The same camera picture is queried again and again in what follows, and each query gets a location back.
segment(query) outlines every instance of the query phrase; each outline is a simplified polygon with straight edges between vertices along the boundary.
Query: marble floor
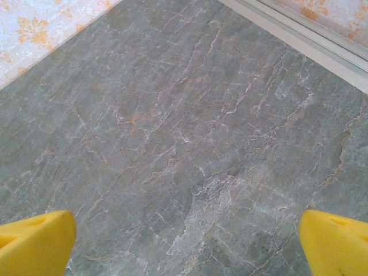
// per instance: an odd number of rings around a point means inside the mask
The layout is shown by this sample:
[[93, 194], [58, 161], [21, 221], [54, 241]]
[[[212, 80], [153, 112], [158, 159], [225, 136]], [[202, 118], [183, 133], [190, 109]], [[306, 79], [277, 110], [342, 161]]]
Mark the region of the marble floor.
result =
[[71, 209], [66, 275], [310, 275], [368, 221], [367, 95], [216, 0], [123, 0], [0, 92], [0, 223]]

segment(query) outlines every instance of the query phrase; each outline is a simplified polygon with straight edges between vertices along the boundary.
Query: wall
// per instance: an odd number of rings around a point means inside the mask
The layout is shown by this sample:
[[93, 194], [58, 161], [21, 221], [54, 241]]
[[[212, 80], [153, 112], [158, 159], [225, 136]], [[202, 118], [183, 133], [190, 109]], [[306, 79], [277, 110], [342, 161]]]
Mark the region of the wall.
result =
[[275, 0], [368, 48], [368, 0]]
[[0, 0], [0, 88], [118, 2]]

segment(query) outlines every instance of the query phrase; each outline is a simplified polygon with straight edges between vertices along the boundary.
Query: baseboard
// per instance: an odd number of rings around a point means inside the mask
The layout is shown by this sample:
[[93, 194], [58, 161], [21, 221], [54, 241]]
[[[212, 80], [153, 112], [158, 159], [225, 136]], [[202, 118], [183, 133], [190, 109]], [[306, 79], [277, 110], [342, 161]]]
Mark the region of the baseboard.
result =
[[359, 55], [258, 0], [219, 1], [368, 94], [368, 55]]

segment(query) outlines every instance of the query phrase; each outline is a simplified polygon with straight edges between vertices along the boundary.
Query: yellow object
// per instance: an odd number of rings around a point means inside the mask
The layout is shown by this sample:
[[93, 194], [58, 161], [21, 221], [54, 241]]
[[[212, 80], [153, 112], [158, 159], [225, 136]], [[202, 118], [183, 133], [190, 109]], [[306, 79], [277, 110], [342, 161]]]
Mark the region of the yellow object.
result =
[[314, 276], [368, 276], [368, 223], [307, 210], [299, 236]]
[[62, 276], [76, 235], [72, 212], [0, 226], [0, 276]]

